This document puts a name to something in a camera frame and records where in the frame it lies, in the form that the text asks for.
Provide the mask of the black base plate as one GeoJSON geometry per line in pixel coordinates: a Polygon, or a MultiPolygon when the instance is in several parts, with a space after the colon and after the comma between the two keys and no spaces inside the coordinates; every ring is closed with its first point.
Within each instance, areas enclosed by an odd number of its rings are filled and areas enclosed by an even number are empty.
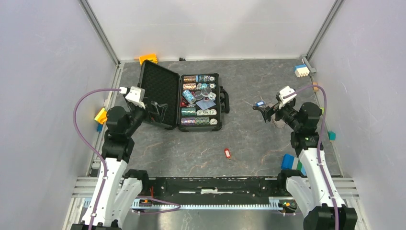
{"type": "Polygon", "coordinates": [[[277,177],[150,177],[140,196],[180,205],[264,205],[293,196],[277,177]]]}

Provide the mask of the small blue block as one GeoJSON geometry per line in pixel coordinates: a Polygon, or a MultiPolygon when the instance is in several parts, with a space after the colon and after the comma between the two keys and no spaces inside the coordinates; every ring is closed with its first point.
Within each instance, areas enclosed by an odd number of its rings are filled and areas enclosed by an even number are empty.
{"type": "Polygon", "coordinates": [[[103,124],[98,124],[97,127],[96,127],[96,131],[97,131],[98,133],[101,133],[101,132],[102,132],[102,129],[103,129],[103,124]]]}

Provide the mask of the blue green brick stack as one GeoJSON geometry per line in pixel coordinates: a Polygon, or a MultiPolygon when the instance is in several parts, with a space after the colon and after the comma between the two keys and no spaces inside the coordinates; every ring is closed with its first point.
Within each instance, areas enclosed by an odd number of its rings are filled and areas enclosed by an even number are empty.
{"type": "Polygon", "coordinates": [[[299,158],[289,154],[284,155],[281,163],[281,169],[299,170],[304,176],[306,176],[305,168],[299,161],[299,158]]]}

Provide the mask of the red key tag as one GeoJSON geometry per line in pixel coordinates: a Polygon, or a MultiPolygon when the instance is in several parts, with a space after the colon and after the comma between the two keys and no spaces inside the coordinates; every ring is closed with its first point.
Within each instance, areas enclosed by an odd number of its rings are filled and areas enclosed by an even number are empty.
{"type": "Polygon", "coordinates": [[[225,153],[225,157],[230,160],[231,159],[231,153],[230,150],[228,148],[224,149],[224,153],[225,153]]]}

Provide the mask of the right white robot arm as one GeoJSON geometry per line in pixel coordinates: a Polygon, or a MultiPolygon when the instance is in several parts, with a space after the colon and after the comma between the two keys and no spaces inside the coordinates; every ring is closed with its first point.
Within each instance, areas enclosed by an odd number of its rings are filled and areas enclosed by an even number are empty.
{"type": "Polygon", "coordinates": [[[357,212],[347,207],[339,195],[317,132],[322,110],[306,102],[296,111],[294,104],[292,101],[284,107],[278,104],[252,107],[261,112],[265,122],[275,116],[292,129],[291,146],[306,171],[302,174],[299,170],[282,170],[276,183],[277,191],[283,196],[293,196],[303,214],[305,230],[353,230],[358,221],[357,212]]]}

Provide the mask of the blue key tag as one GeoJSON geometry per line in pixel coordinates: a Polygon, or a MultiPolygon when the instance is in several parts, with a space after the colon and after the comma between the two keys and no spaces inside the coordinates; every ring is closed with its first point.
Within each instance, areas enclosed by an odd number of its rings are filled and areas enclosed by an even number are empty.
{"type": "Polygon", "coordinates": [[[264,101],[259,101],[259,102],[257,102],[255,105],[256,105],[257,107],[264,106],[264,105],[265,105],[265,102],[264,102],[264,101]]]}

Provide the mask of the black poker chip case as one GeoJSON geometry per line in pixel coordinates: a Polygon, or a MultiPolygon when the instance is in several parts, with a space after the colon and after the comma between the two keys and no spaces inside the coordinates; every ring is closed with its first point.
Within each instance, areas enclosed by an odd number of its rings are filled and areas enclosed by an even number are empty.
{"type": "Polygon", "coordinates": [[[184,74],[150,61],[141,65],[138,87],[144,102],[168,104],[163,123],[148,123],[182,132],[219,131],[222,114],[229,113],[229,96],[218,73],[184,74]]]}

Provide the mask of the blue white toy block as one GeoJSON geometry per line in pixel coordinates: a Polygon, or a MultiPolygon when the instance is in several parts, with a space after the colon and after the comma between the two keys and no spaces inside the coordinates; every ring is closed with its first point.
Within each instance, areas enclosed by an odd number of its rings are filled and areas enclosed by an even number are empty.
{"type": "Polygon", "coordinates": [[[302,65],[297,65],[294,67],[294,73],[296,77],[305,77],[310,74],[310,69],[307,67],[307,65],[302,64],[302,65]]]}

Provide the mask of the yellow orange toy block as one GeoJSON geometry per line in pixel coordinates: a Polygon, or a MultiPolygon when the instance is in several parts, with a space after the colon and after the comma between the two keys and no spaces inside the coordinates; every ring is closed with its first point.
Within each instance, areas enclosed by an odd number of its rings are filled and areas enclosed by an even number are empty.
{"type": "Polygon", "coordinates": [[[104,107],[100,109],[100,111],[96,114],[94,118],[94,120],[101,125],[103,125],[107,121],[107,119],[108,119],[107,111],[104,107]]]}

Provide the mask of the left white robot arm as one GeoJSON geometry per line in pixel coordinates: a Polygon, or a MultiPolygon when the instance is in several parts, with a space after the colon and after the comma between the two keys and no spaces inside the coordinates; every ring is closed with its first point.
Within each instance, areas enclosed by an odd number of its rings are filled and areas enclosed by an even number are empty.
{"type": "Polygon", "coordinates": [[[120,230],[138,195],[150,190],[145,170],[127,170],[135,142],[132,135],[147,117],[146,109],[133,103],[129,111],[115,106],[107,111],[107,130],[101,153],[101,168],[89,207],[73,230],[120,230]]]}

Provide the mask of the teal cube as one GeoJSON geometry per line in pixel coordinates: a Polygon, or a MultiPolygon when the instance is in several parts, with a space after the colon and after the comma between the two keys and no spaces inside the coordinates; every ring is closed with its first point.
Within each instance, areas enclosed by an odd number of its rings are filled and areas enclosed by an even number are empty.
{"type": "Polygon", "coordinates": [[[328,138],[329,138],[330,141],[336,140],[336,133],[335,132],[328,131],[327,134],[328,134],[328,138]]]}

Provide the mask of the small wooden cube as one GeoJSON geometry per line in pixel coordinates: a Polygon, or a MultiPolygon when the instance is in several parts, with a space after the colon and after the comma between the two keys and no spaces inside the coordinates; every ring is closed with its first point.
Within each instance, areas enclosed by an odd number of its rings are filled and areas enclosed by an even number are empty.
{"type": "Polygon", "coordinates": [[[313,91],[318,92],[319,91],[319,85],[317,82],[313,82],[313,91]]]}

